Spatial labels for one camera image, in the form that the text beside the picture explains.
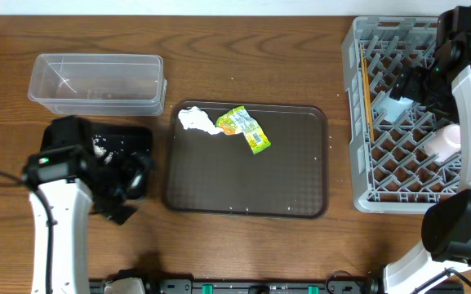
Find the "pile of white rice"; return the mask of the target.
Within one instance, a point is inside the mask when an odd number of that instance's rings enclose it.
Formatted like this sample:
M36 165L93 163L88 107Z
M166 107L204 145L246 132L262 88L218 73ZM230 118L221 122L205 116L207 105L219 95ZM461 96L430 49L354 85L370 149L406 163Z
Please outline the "pile of white rice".
M113 160L114 151L111 143L110 139L102 135L94 135L92 137L94 154L104 164L110 164Z

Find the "light blue cup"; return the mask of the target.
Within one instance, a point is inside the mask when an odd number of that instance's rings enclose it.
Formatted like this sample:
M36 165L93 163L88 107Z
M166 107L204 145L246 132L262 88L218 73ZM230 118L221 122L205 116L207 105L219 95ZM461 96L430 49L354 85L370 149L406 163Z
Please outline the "light blue cup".
M390 123L394 123L398 118L408 111L414 101L401 97L398 100L386 96L378 105L377 111L382 114L385 113L384 120Z

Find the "pale pink cup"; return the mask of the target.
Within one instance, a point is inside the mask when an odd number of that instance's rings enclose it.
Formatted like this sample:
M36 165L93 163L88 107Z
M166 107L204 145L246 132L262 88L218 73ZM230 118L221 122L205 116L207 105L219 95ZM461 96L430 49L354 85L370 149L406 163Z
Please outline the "pale pink cup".
M460 126L447 125L435 132L435 136L424 144L424 152L431 157L436 155L435 161L445 162L452 155L460 152Z

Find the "green snack wrapper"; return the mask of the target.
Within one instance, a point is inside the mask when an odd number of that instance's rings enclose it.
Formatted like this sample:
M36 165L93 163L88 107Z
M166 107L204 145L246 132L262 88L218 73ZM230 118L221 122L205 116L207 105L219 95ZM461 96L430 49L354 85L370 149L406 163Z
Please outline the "green snack wrapper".
M243 105L220 116L216 120L216 126L229 136L243 134L253 154L258 154L271 146L260 124Z

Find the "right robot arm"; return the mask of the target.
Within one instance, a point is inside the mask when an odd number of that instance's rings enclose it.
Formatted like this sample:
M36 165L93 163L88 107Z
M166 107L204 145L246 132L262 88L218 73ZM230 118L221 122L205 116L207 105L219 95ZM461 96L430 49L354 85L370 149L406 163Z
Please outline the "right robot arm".
M426 293L452 275L471 270L471 6L438 17L434 62L405 66L391 97L414 100L460 126L461 169L455 195L424 214L421 240L386 265L371 293Z

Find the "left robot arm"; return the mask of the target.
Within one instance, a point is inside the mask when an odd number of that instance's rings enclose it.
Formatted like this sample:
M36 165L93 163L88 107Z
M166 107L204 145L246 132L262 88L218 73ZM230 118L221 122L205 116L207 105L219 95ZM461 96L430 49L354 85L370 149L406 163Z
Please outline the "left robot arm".
M146 127L57 118L29 156L22 181L34 222L33 293L91 293L87 264L90 214L116 225L146 195L152 132Z

